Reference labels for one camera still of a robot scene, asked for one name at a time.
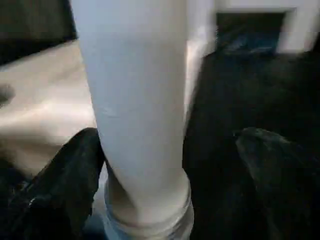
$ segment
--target white pipe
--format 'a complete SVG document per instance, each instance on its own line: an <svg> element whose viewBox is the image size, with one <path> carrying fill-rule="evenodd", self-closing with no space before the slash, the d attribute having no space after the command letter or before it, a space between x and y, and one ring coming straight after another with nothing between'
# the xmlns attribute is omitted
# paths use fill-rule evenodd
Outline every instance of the white pipe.
<svg viewBox="0 0 320 240"><path fill-rule="evenodd" d="M165 232L190 197L182 169L187 0L71 5L101 145L118 180L109 184L111 213L137 235Z"/></svg>

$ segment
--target dark floor mat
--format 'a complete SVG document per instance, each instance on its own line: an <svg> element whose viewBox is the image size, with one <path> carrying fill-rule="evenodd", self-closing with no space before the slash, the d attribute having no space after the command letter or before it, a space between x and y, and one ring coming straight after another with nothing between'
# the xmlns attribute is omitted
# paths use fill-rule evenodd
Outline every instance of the dark floor mat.
<svg viewBox="0 0 320 240"><path fill-rule="evenodd" d="M205 57L183 146L195 211L191 239L270 239L234 130L279 133L320 156L317 55Z"/></svg>

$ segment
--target black fabric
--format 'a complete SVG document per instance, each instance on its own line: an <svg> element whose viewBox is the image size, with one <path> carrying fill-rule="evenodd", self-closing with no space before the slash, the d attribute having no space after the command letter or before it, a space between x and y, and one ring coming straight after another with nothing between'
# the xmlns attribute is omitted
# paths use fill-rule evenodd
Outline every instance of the black fabric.
<svg viewBox="0 0 320 240"><path fill-rule="evenodd" d="M318 55L204 58L183 146L195 210L191 239L272 239L234 130L279 133L320 156Z"/></svg>
<svg viewBox="0 0 320 240"><path fill-rule="evenodd" d="M0 239L79 239L104 161L97 129L80 131L1 210Z"/></svg>

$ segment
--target white pvc pipe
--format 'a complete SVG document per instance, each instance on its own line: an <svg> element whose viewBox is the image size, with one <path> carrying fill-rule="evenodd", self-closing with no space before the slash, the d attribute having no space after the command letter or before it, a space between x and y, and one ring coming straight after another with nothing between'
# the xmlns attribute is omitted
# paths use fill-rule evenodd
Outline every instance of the white pvc pipe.
<svg viewBox="0 0 320 240"><path fill-rule="evenodd" d="M137 228L164 223L156 232L190 194L182 169L186 4L71 1L101 145L120 183L109 186L112 214Z"/></svg>

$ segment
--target floor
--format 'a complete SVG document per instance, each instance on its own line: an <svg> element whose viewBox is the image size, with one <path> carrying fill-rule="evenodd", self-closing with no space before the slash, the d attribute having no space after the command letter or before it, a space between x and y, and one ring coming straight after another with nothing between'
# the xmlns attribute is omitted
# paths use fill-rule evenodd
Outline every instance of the floor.
<svg viewBox="0 0 320 240"><path fill-rule="evenodd" d="M319 157L319 64L315 53L204 59L183 146L195 211L191 239L269 239L233 131L274 131Z"/></svg>

